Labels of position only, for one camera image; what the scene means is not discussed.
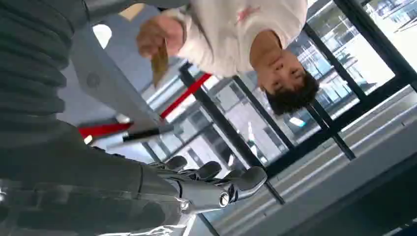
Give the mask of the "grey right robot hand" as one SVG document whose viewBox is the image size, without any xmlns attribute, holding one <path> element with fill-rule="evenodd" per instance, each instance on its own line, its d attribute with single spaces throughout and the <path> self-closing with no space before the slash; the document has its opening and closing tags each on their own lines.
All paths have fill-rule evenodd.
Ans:
<svg viewBox="0 0 417 236">
<path fill-rule="evenodd" d="M 253 196 L 266 179 L 261 167 L 215 179 L 127 159 L 87 146 L 62 121 L 0 125 L 3 236 L 163 235 Z"/>
</svg>

